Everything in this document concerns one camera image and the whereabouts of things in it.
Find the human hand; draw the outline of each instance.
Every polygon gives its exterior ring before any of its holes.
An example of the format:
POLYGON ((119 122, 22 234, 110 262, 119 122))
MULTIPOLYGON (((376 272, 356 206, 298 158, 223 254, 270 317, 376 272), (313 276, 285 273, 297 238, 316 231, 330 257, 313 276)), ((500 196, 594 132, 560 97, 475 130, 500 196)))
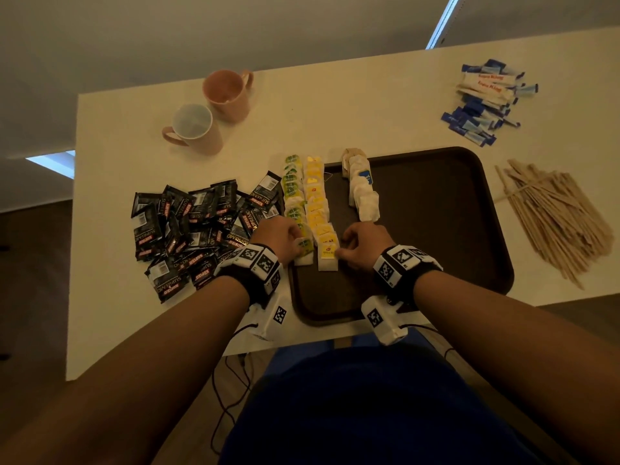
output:
POLYGON ((302 248, 295 243, 295 239, 301 238, 301 230, 293 219, 280 215, 263 219, 258 228, 252 233, 250 243, 267 245, 278 257, 278 261, 286 266, 297 258, 302 248))
POLYGON ((354 269, 368 272, 373 270, 381 253, 396 244, 383 225, 372 222, 354 223, 345 230, 342 241, 348 246, 337 249, 336 257, 354 269))

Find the barcode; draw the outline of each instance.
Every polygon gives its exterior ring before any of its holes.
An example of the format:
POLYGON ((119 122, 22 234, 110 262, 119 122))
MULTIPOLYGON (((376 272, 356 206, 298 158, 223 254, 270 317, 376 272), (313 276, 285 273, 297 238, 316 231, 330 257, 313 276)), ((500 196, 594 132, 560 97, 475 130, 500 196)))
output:
POLYGON ((263 180, 259 183, 259 186, 262 186, 265 189, 268 189, 270 191, 277 185, 278 185, 278 180, 272 178, 269 175, 265 176, 263 180))
POLYGON ((191 244, 190 246, 198 246, 200 244, 200 232, 190 233, 191 244))
POLYGON ((136 215, 135 217, 131 218, 131 223, 133 223, 133 228, 139 228, 143 225, 146 225, 146 215, 144 214, 144 212, 142 212, 141 214, 136 215))
POLYGON ((161 276, 165 276, 169 273, 168 265, 166 261, 161 261, 161 263, 154 265, 149 273, 149 279, 151 281, 155 281, 155 279, 159 279, 161 276))
POLYGON ((196 197, 196 202, 194 202, 194 205, 195 206, 201 205, 202 201, 205 200, 205 195, 206 195, 206 192, 201 192, 201 193, 198 193, 198 194, 194 194, 194 197, 196 197))
POLYGON ((280 215, 280 213, 278 212, 278 210, 275 208, 275 205, 273 205, 268 212, 263 212, 263 214, 265 214, 265 218, 266 219, 270 219, 271 217, 275 217, 276 215, 280 215))

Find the person's left hand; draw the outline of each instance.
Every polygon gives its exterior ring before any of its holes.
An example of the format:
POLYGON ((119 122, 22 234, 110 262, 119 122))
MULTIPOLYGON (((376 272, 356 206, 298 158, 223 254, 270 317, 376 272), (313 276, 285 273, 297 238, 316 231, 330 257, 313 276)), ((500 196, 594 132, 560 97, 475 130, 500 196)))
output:
POLYGON ((301 230, 297 223, 288 217, 276 215, 260 221, 258 228, 252 233, 250 243, 269 246, 278 257, 278 261, 286 266, 303 251, 295 243, 297 238, 301 238, 301 230))

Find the mug handle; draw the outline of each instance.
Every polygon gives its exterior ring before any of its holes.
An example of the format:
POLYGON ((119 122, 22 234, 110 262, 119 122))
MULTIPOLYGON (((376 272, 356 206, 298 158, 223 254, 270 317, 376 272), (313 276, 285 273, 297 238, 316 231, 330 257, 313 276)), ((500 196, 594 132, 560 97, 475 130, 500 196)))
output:
POLYGON ((170 126, 166 126, 163 129, 161 129, 161 136, 164 138, 164 140, 170 142, 173 145, 181 145, 182 147, 189 147, 188 144, 186 144, 184 141, 182 141, 181 139, 175 139, 174 137, 170 137, 168 134, 174 134, 174 129, 170 126))
POLYGON ((250 89, 252 87, 252 83, 254 83, 254 73, 251 72, 250 70, 243 70, 241 72, 241 78, 243 79, 243 82, 245 83, 245 87, 247 89, 250 89))

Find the white table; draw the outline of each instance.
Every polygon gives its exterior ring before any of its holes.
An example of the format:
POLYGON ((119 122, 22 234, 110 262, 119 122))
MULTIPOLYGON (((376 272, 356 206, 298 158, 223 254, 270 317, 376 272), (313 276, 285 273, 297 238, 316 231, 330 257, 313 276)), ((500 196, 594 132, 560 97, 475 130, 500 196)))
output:
MULTIPOLYGON (((465 146, 482 161, 494 195, 502 187, 493 166, 509 158, 569 171, 618 232, 618 43, 620 28, 609 28, 257 72, 251 114, 236 126, 221 124, 224 148, 215 157, 194 155, 160 136, 179 106, 205 103, 201 79, 81 95, 67 379, 193 292, 188 287, 159 304, 146 266, 133 256, 129 214, 136 191, 157 192, 168 183, 190 190, 230 178, 250 191, 292 152, 335 162, 345 147, 372 157, 465 146), (515 109, 521 129, 504 127, 493 147, 481 149, 439 117, 458 104, 461 64, 490 57, 526 70, 540 93, 515 109)), ((534 253, 506 201, 497 214, 515 269, 511 297, 545 305, 620 292, 620 251, 581 277, 582 291, 534 253)), ((288 281, 278 290, 287 293, 288 281)), ((410 318, 427 322, 420 313, 410 318)), ((243 333, 226 354, 368 331, 365 320, 316 328, 296 318, 277 342, 243 333)))

